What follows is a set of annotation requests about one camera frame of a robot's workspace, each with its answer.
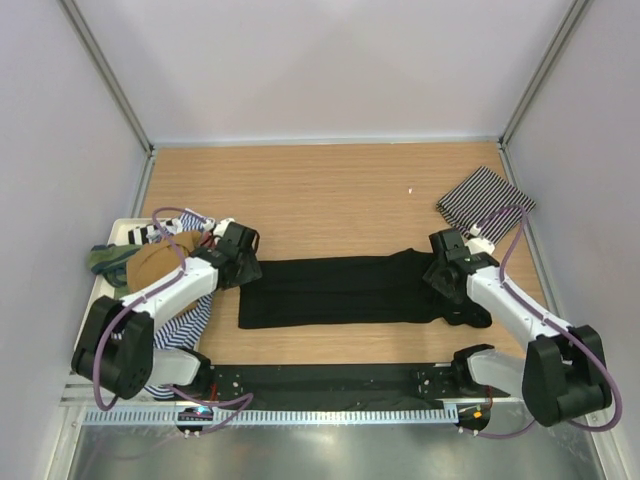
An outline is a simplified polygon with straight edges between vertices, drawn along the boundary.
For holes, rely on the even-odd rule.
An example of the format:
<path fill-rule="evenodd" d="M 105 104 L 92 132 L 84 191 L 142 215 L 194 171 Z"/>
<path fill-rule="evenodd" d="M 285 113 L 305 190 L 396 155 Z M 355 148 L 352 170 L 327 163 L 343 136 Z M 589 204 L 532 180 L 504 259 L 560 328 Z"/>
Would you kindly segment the black white striped tank top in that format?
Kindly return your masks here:
<path fill-rule="evenodd" d="M 464 237 L 499 243 L 536 202 L 486 166 L 479 167 L 436 202 L 444 220 Z"/>

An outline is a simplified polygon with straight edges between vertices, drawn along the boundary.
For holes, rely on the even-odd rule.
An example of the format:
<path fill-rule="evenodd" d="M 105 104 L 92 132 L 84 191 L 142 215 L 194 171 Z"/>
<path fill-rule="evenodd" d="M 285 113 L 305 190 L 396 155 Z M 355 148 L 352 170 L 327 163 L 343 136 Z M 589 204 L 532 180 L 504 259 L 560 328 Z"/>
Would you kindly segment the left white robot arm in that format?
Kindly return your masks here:
<path fill-rule="evenodd" d="M 140 249 L 127 264 L 129 292 L 101 296 L 88 308 L 71 360 L 108 411 L 144 390 L 199 400 L 212 387 L 210 360 L 195 349 L 208 319 L 190 317 L 219 290 L 262 275 L 259 233 L 228 218 L 170 234 Z"/>

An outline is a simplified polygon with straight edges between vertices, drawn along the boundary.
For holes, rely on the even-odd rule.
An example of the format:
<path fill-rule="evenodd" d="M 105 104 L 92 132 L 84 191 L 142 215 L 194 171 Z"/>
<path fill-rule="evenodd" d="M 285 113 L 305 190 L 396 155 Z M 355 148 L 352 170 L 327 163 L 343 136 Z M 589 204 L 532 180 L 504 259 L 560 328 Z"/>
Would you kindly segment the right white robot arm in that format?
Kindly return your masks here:
<path fill-rule="evenodd" d="M 429 237 L 434 262 L 424 281 L 445 299 L 469 302 L 499 320 L 524 349 L 517 359 L 484 349 L 450 372 L 452 387 L 472 396 L 485 385 L 524 401 L 540 425 L 551 427 L 612 408 L 621 417 L 621 396 L 606 367 L 600 335 L 575 327 L 543 308 L 506 273 L 490 250 L 464 240 L 455 229 Z"/>

